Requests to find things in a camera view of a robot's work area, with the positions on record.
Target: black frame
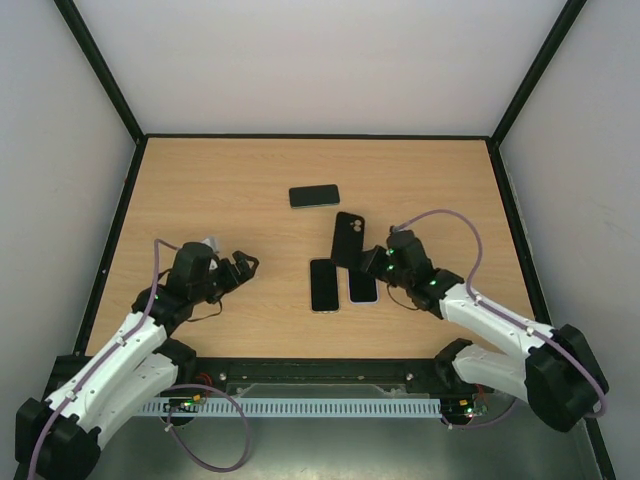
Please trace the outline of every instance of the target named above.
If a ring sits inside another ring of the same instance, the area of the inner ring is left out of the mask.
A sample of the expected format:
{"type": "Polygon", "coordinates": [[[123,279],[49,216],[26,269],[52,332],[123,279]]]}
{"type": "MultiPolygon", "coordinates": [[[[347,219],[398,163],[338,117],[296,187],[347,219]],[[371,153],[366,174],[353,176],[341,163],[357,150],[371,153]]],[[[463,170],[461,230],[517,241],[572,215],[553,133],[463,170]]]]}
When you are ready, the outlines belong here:
{"type": "MultiPolygon", "coordinates": [[[[529,300],[533,308],[534,315],[538,321],[550,324],[549,312],[544,301],[540,282],[535,270],[529,245],[527,243],[526,234],[520,219],[520,215],[517,209],[517,204],[509,179],[505,170],[505,165],[500,154],[500,145],[505,139],[509,130],[515,123],[519,113],[526,104],[528,98],[534,91],[540,78],[544,74],[544,71],[553,59],[556,51],[560,48],[562,41],[568,34],[571,26],[577,19],[582,8],[586,4],[587,0],[567,0],[564,8],[554,23],[551,31],[547,35],[545,42],[543,43],[538,55],[533,61],[527,74],[522,80],[518,90],[516,91],[513,99],[511,100],[507,110],[505,111],[502,119],[500,120],[496,130],[491,137],[477,135],[477,136],[459,136],[459,135],[325,135],[325,134],[308,134],[308,135],[293,135],[293,134],[144,134],[140,128],[133,112],[128,106],[122,91],[118,87],[115,78],[111,74],[109,67],[100,53],[98,46],[96,45],[93,37],[85,24],[80,12],[78,11],[73,0],[54,0],[60,13],[62,14],[65,22],[69,26],[69,29],[76,38],[80,48],[84,52],[88,62],[94,69],[98,79],[100,80],[105,92],[112,101],[114,108],[120,115],[122,122],[128,129],[132,139],[136,143],[136,149],[131,160],[131,166],[125,182],[118,207],[116,209],[115,217],[109,231],[107,243],[100,261],[100,266],[96,274],[96,278],[91,290],[91,296],[87,303],[87,308],[82,320],[82,324],[74,346],[74,356],[84,357],[86,347],[89,341],[89,336],[93,328],[95,316],[102,298],[102,293],[106,284],[107,276],[113,261],[120,232],[124,224],[129,201],[133,194],[136,178],[140,165],[144,156],[145,148],[147,146],[147,140],[149,138],[274,138],[274,139],[368,139],[368,140],[484,140],[486,142],[487,150],[491,159],[496,183],[500,191],[500,196],[505,209],[505,215],[507,217],[513,243],[515,246],[520,268],[523,273],[527,293],[529,300]]],[[[63,363],[67,365],[73,365],[74,362],[70,360],[70,357],[60,357],[65,359],[63,363]]],[[[78,361],[82,363],[84,358],[78,358],[78,361]]],[[[242,362],[240,359],[203,359],[210,362],[242,362]]],[[[386,364],[391,371],[395,374],[398,372],[398,368],[405,368],[407,362],[415,362],[419,360],[389,360],[386,364]]],[[[340,368],[346,368],[349,370],[351,366],[349,363],[352,361],[341,360],[326,360],[327,366],[333,365],[333,368],[339,370],[340,368]]],[[[355,361],[361,365],[366,365],[370,360],[355,361]]],[[[377,361],[376,364],[385,363],[385,361],[377,361]]],[[[587,420],[587,431],[591,439],[591,444],[594,448],[596,460],[598,462],[601,475],[607,480],[614,480],[615,474],[609,455],[607,453],[600,429],[596,420],[587,420]]]]}

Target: wooden table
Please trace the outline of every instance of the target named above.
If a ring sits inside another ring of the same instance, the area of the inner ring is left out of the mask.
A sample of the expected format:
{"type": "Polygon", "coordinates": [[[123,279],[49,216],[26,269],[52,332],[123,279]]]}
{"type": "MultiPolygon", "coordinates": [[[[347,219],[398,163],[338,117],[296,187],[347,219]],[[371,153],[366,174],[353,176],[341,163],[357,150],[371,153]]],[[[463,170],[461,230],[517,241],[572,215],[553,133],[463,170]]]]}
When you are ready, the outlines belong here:
{"type": "MultiPolygon", "coordinates": [[[[428,358],[471,332],[395,305],[352,305],[340,269],[341,308],[310,310],[309,260],[328,257],[340,210],[365,217],[365,248],[390,225],[429,209],[467,215],[485,245],[475,287],[531,316],[509,227],[483,141],[150,139],[87,350],[95,354],[151,282],[152,242],[181,245],[207,235],[222,255],[260,259],[257,276],[223,300],[219,317],[182,325],[174,338],[204,357],[428,358]],[[341,204],[292,210],[292,186],[336,183],[341,204]]],[[[414,225],[436,266],[467,275],[475,241],[458,219],[414,225]]],[[[168,268],[173,252],[161,251],[168,268]]],[[[401,301],[408,302],[396,290],[401,301]]],[[[218,306],[196,308],[201,316],[218,306]]]]}

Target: smartphone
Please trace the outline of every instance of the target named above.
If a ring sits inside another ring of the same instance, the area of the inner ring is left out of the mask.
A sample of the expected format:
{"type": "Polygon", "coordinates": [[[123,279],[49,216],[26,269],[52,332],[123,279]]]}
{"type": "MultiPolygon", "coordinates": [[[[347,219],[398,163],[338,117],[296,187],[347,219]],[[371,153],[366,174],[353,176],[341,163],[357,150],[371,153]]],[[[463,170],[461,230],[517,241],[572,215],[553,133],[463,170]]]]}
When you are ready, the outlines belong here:
{"type": "Polygon", "coordinates": [[[291,208],[323,207],[339,203],[340,193],[337,185],[314,185],[289,189],[291,208]]]}
{"type": "Polygon", "coordinates": [[[311,310],[315,313],[337,312],[338,269],[329,258],[316,258],[309,264],[311,276],[311,310]]]}
{"type": "Polygon", "coordinates": [[[353,213],[338,212],[333,230],[331,260],[337,266],[360,270],[364,245],[364,218],[353,213]]]}
{"type": "Polygon", "coordinates": [[[378,282],[375,277],[359,270],[348,270],[349,300],[356,304],[378,302],[378,282]]]}

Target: robotic arm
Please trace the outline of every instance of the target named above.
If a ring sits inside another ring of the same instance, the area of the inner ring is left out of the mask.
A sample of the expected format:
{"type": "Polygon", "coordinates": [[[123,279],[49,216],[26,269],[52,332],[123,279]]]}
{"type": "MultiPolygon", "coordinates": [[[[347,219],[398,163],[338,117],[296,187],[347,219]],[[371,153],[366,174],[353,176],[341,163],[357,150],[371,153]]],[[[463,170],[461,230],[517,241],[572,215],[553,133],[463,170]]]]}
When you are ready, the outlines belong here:
{"type": "Polygon", "coordinates": [[[47,480],[83,480],[144,403],[191,380],[196,352],[169,337],[195,305],[219,302],[253,278],[259,265],[240,251],[233,253],[235,264],[220,259],[211,246],[215,241],[209,243],[178,249],[166,284],[154,282],[138,295],[100,352],[44,402],[31,398],[22,405],[16,415],[18,462],[29,463],[33,454],[37,472],[47,480]]]}
{"type": "Polygon", "coordinates": [[[501,390],[529,403],[543,422],[562,432],[588,416],[609,390],[578,329],[554,329],[483,298],[462,277],[434,268],[411,230],[392,229],[387,248],[364,252],[360,269],[403,288],[419,310],[468,328],[504,352],[454,341],[436,356],[447,386],[465,382],[501,390]]]}

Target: phone case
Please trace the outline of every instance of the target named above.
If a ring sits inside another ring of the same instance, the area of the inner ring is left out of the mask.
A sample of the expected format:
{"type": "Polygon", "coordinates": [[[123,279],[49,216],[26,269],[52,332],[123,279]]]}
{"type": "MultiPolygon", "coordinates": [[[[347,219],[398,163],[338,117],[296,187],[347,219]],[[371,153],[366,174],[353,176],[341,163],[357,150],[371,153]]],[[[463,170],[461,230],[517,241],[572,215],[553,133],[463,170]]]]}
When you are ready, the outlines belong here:
{"type": "Polygon", "coordinates": [[[333,231],[331,260],[337,266],[352,270],[360,269],[360,258],[364,246],[364,218],[353,213],[338,212],[333,231]]]}

